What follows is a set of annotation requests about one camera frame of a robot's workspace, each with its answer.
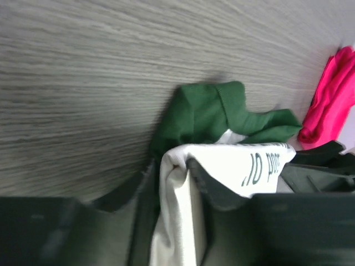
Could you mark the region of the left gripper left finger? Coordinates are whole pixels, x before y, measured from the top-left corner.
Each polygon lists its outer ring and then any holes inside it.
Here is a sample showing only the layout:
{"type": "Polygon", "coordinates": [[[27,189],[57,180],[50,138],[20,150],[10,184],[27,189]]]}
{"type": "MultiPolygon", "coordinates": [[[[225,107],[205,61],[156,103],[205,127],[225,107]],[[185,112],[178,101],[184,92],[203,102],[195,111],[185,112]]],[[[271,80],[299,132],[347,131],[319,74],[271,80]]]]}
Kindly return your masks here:
{"type": "Polygon", "coordinates": [[[148,265],[156,163],[90,203],[2,197],[2,265],[148,265]]]}

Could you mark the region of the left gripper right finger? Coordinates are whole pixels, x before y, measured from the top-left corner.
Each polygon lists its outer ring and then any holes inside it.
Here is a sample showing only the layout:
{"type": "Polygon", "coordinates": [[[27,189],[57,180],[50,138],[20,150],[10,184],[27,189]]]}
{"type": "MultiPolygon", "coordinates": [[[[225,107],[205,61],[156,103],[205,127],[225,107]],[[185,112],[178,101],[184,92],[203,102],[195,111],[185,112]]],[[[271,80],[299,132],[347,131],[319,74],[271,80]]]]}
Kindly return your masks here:
{"type": "Polygon", "coordinates": [[[272,193],[243,198],[195,159],[202,198],[203,265],[353,265],[354,192],[272,193]]]}

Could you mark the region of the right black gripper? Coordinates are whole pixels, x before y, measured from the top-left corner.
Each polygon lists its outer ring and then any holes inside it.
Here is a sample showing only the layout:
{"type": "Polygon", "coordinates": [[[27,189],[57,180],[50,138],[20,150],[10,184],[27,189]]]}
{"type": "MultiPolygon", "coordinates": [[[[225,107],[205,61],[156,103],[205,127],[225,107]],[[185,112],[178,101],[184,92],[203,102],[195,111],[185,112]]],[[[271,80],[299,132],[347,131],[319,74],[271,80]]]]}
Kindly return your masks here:
{"type": "Polygon", "coordinates": [[[354,153],[330,141],[320,147],[297,151],[285,164],[281,178],[294,193],[354,192],[354,153]]]}

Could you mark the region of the magenta t shirt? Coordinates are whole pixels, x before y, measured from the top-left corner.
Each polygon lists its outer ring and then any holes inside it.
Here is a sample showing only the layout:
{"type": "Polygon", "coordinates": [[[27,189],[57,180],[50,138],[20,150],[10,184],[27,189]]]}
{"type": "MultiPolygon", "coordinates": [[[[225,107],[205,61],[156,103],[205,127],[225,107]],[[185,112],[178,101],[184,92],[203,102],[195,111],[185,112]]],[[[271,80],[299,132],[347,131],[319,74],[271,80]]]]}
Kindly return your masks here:
{"type": "Polygon", "coordinates": [[[338,139],[354,106],[354,48],[329,57],[298,134],[305,150],[338,139]]]}

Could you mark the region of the white and green t shirt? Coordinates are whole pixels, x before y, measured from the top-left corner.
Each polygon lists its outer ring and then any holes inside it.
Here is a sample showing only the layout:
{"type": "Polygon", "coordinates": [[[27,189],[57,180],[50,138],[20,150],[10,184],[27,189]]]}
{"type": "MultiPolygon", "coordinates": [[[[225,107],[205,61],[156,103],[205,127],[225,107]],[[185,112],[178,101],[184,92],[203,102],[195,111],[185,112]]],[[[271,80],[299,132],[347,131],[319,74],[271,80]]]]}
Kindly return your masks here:
{"type": "Polygon", "coordinates": [[[160,167],[150,264],[200,265],[206,251],[202,199],[188,159],[244,200],[275,193],[284,165],[296,155],[288,141],[300,129],[289,109],[248,111],[239,81],[178,88],[150,144],[160,167]]]}

